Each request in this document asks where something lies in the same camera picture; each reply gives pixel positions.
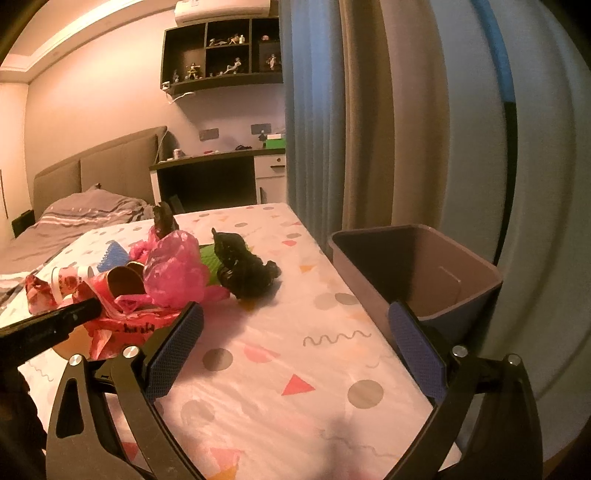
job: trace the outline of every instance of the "patterned bedsheet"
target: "patterned bedsheet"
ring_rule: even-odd
[[[431,412],[400,360],[329,260],[285,204],[177,217],[201,244],[211,228],[237,232],[282,276],[272,300],[207,306],[205,327],[170,393],[155,402],[169,429],[211,480],[380,480]],[[84,234],[53,266],[96,265],[111,240],[128,248],[152,222]],[[0,326],[25,318],[21,293]],[[47,428],[66,361],[49,350],[20,370]],[[134,462],[144,465],[109,396]],[[445,466],[460,458],[453,447]]]

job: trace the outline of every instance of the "metal screw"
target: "metal screw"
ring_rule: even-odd
[[[468,355],[468,349],[463,345],[456,345],[454,348],[452,348],[452,353],[458,358],[464,358],[466,355]]]
[[[514,354],[514,353],[510,354],[507,357],[507,360],[509,361],[509,363],[511,365],[515,365],[515,366],[517,366],[521,363],[521,357],[519,355]]]
[[[133,358],[138,353],[139,353],[139,348],[137,348],[135,345],[129,346],[125,350],[123,350],[123,356],[125,358]]]
[[[79,353],[72,355],[70,357],[70,361],[68,362],[71,366],[75,367],[76,365],[78,365],[80,362],[82,362],[82,359],[84,357],[82,357],[82,355],[80,355]]]

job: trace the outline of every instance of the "green box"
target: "green box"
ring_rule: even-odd
[[[285,138],[267,140],[265,142],[265,148],[285,148]]]

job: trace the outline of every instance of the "pillow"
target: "pillow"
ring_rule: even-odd
[[[52,203],[39,223],[100,228],[149,218],[151,209],[145,201],[107,192],[96,184],[85,192],[73,193]]]

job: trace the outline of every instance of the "white drawer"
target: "white drawer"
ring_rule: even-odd
[[[255,157],[255,176],[258,179],[285,175],[285,155]]]

